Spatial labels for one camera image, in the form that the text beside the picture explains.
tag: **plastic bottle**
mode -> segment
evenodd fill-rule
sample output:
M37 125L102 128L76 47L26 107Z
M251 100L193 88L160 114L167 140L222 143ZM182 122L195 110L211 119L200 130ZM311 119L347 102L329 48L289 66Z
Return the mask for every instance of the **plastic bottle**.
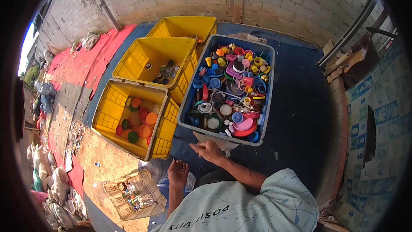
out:
M107 199L107 198L109 197L109 196L107 195L104 187L103 187L103 184L106 183L106 182L108 182L108 181L106 180L106 181L96 182L96 183L94 183L94 184L91 186L91 188L92 188L92 190L93 190L93 194L94 194L97 198L102 199L102 200Z

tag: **plastic ring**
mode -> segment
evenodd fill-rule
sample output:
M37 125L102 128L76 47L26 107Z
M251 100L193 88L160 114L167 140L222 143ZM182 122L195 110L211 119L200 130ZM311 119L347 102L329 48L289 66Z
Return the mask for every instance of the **plastic ring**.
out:
M209 82L210 87L217 89L220 87L220 80L217 78L212 78Z
M200 89L203 87L203 81L201 80L193 80L192 82L193 88Z
M255 63L255 65L256 65L257 67L260 67L260 66L262 66L262 64L263 64L263 60L262 60L260 57L255 57L255 59L253 60L253 62Z
M242 115L242 113L239 112L239 111L234 112L233 115L232 115L232 120L233 120L233 122L235 122L235 123L240 123L240 122L242 122L242 121L243 121L243 115Z
M208 68L206 68L206 73L208 74L208 75L214 75L215 74L215 71L213 70L213 69L211 69L210 67L208 67Z

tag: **dirt ground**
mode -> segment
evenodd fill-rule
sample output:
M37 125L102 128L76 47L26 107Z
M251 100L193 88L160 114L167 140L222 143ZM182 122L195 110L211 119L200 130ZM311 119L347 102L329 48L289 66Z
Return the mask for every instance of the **dirt ground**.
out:
M92 202L114 223L127 232L146 232L149 218L122 221L110 199L101 200L93 194L91 186L98 181L114 180L137 168L138 159L117 148L87 128L77 159L85 171L83 188Z

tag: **pink lid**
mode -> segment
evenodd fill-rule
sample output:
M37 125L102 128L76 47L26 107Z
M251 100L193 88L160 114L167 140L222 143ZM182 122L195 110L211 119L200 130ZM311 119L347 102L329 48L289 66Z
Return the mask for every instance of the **pink lid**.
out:
M252 118L244 118L240 123L233 123L233 127L239 131L246 131L253 125Z

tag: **metal pole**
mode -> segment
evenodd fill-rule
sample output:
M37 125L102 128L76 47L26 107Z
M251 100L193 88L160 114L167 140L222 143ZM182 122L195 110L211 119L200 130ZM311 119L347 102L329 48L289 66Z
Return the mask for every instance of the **metal pole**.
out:
M339 41L333 46L333 48L324 55L319 61L318 65L323 66L327 62L329 62L335 55L338 53L348 41L355 35L358 29L362 26L362 24L366 21L370 13L372 12L373 8L376 5L377 0L367 0L365 7L362 10L362 13L358 16L356 21L353 25L346 31L346 33L339 39Z
M107 4L106 4L106 1L105 1L105 0L99 0L99 1L100 1L100 3L101 3L100 6L101 6L101 7L104 9L104 11L107 13L110 21L111 21L112 24L113 24L113 27L114 27L117 31L121 30L121 28L120 28L119 24L117 23L115 17L113 16L113 14L111 13L110 9L108 8L108 6L107 6Z

